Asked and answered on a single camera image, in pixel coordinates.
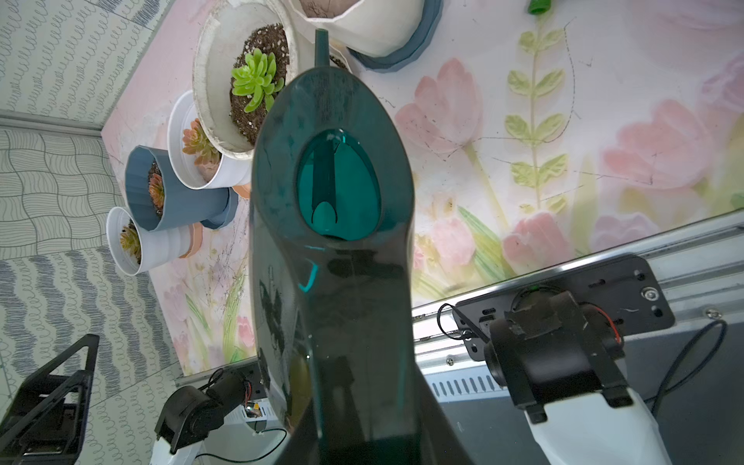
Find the white pot yellow-brown succulent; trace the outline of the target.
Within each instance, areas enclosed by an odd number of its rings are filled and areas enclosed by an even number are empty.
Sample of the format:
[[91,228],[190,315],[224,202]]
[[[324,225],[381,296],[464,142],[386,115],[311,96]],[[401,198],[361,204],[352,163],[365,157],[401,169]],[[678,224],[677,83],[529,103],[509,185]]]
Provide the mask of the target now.
[[146,231],[124,207],[110,210],[106,231],[114,262],[128,276],[195,255],[205,235],[200,223],[158,232]]

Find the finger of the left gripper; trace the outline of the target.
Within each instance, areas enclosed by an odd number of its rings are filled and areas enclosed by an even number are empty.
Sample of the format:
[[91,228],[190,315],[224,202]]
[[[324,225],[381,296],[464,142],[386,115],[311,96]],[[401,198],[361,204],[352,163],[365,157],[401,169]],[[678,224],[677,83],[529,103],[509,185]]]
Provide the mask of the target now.
[[[50,362],[28,376],[17,390],[22,395],[52,395],[61,389],[62,394],[77,391],[80,395],[91,395],[100,337],[89,333],[69,346]],[[83,367],[68,375],[54,374],[70,358],[83,351]]]
[[1,422],[3,464],[74,464],[85,439],[93,374],[34,376]]

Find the dark green watering can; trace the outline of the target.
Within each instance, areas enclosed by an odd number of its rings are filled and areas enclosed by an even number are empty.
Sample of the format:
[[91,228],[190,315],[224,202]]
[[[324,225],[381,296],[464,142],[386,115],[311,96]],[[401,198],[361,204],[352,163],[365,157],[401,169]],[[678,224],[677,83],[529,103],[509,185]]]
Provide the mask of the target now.
[[315,63],[279,94],[254,150],[250,278],[281,464],[466,464],[416,359],[415,186],[375,94]]

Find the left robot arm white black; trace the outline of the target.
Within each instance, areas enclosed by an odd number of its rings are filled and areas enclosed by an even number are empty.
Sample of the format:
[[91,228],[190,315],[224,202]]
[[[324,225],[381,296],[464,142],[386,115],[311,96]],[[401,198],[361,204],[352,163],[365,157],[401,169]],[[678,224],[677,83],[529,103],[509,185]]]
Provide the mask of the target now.
[[[25,379],[1,422],[4,464],[74,464],[83,451],[100,338],[87,334]],[[219,368],[201,387],[166,401],[155,426],[154,464],[207,457],[203,442],[229,418],[255,424],[263,394],[255,363]]]

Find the white pot pink succulent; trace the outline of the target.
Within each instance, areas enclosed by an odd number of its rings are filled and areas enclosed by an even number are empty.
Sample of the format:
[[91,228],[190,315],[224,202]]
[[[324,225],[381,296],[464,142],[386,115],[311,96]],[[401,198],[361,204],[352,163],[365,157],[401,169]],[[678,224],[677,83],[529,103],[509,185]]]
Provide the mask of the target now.
[[250,198],[252,162],[227,157],[209,141],[192,90],[182,94],[172,108],[167,145],[172,169],[186,187],[232,188],[243,199]]

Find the blue-grey pot red succulent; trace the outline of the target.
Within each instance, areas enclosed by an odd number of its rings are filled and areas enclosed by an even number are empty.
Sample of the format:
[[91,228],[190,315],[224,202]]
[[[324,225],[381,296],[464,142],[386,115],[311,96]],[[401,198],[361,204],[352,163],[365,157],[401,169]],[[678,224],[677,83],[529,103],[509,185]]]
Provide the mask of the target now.
[[[162,207],[155,205],[149,193],[155,174],[163,180]],[[196,223],[218,230],[230,224],[238,210],[238,194],[230,188],[194,190],[183,184],[163,149],[136,146],[126,163],[124,187],[134,222],[149,232]]]

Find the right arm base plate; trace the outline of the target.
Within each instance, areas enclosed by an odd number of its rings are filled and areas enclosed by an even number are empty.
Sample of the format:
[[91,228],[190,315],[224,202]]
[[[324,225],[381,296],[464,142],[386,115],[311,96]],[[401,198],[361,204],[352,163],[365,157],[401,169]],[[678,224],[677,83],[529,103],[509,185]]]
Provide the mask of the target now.
[[455,307],[460,313],[453,314],[453,319],[458,330],[470,337],[465,343],[470,358],[475,362],[484,360],[484,341],[468,327],[470,323],[488,333],[489,324],[507,311],[561,292],[571,293],[581,305],[603,310],[622,336],[675,325],[673,312],[649,263],[639,256],[625,255],[566,271],[550,269],[526,281],[518,279],[480,296],[457,300]]

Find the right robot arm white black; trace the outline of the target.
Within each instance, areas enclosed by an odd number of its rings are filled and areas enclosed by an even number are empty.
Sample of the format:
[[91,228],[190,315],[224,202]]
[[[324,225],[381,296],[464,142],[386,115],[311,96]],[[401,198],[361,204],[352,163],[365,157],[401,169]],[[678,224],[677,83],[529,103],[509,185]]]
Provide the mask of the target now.
[[601,308],[531,287],[488,326],[491,376],[551,464],[668,464],[658,422],[618,365],[624,339]]

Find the white pot bright green succulent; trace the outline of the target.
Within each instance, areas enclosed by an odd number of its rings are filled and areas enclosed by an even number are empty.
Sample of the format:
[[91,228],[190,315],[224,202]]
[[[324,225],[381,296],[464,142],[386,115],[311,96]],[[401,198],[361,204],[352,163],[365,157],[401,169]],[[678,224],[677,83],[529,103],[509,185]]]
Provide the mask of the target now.
[[329,34],[366,69],[391,73],[415,62],[431,43],[443,3],[424,1],[289,1],[298,30],[312,41]]

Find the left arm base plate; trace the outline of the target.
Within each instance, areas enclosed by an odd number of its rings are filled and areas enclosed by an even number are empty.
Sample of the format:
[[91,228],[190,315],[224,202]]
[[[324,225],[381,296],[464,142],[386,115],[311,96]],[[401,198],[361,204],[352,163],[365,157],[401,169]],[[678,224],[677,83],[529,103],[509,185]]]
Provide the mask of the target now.
[[226,379],[240,379],[242,391],[249,401],[267,398],[269,392],[265,387],[261,366],[257,358],[248,358],[217,368],[208,378],[205,389],[213,389]]

